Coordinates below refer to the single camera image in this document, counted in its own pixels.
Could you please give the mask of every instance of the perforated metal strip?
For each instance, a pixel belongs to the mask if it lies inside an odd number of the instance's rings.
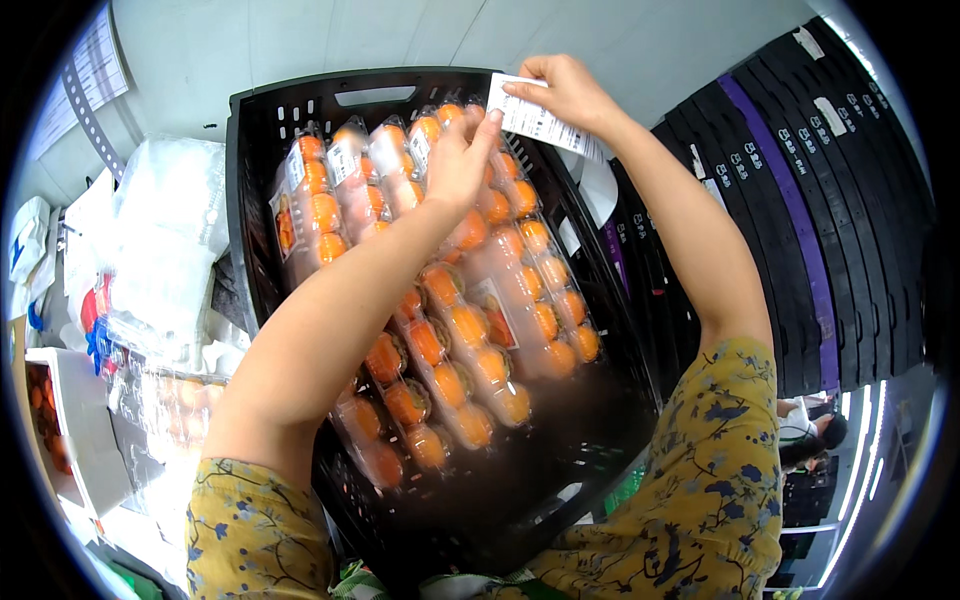
[[[84,94],[84,87],[80,85],[80,76],[77,74],[77,65],[74,63],[72,55],[60,72],[60,80],[66,90],[66,97],[70,99],[73,113],[77,115],[80,126],[84,128],[86,138],[93,144],[93,149],[100,155],[100,159],[113,173],[114,178],[120,181],[127,165],[113,150],[110,140],[107,139],[107,134],[100,128],[100,122],[93,115],[93,109],[90,108],[90,103],[86,100],[86,94]]]

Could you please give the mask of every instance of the crate handle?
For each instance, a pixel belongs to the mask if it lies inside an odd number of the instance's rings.
[[[371,89],[356,89],[334,94],[337,104],[344,108],[357,107],[365,104],[381,102],[406,102],[417,92],[415,85],[398,85],[396,87],[373,87]]]

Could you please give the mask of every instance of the floral sleeve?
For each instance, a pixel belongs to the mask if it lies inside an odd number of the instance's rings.
[[[776,389],[756,340],[701,354],[663,409],[637,493],[530,569],[573,597],[759,598],[780,563]]]
[[[267,468],[201,461],[186,511],[191,597],[326,598],[332,563],[309,506]]]

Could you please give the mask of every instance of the white box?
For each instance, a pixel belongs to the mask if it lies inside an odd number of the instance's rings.
[[[83,352],[28,348],[26,361],[50,368],[57,421],[73,470],[73,476],[57,471],[50,453],[40,451],[54,492],[100,518],[133,493],[110,426],[107,384],[93,374],[93,360]],[[42,446],[35,424],[33,430]]]

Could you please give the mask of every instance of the hand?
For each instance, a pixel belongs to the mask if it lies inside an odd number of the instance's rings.
[[[609,139],[615,121],[624,115],[613,98],[593,79],[587,67],[566,54],[530,57],[520,66],[520,77],[546,80],[536,84],[504,84],[503,91],[540,105],[573,127]]]
[[[450,121],[430,149],[426,200],[454,206],[460,217],[476,201],[493,145],[500,137],[503,113],[491,110],[477,124],[471,115]]]

